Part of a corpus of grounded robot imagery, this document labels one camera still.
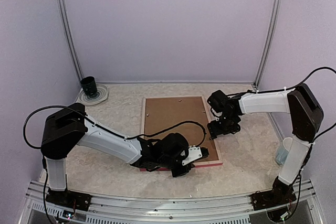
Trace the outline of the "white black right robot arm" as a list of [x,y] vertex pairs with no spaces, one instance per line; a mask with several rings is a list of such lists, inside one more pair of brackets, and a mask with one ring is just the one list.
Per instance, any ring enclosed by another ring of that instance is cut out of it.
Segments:
[[229,97],[223,91],[213,92],[207,99],[211,109],[219,114],[208,123],[212,138],[240,131],[241,116],[252,113],[287,113],[292,124],[289,153],[272,189],[251,195],[254,210],[262,210],[295,201],[293,184],[307,163],[314,138],[324,112],[310,88],[300,84],[288,90],[247,91]]

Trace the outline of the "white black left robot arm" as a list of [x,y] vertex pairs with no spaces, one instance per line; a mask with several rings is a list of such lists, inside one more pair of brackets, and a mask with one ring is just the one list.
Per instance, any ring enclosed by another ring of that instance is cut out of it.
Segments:
[[194,161],[203,157],[200,147],[190,146],[180,133],[158,140],[128,137],[100,125],[81,103],[64,107],[46,118],[41,153],[49,181],[46,201],[74,211],[87,211],[92,198],[67,186],[66,158],[75,146],[103,152],[148,172],[166,168],[173,177],[187,174]]

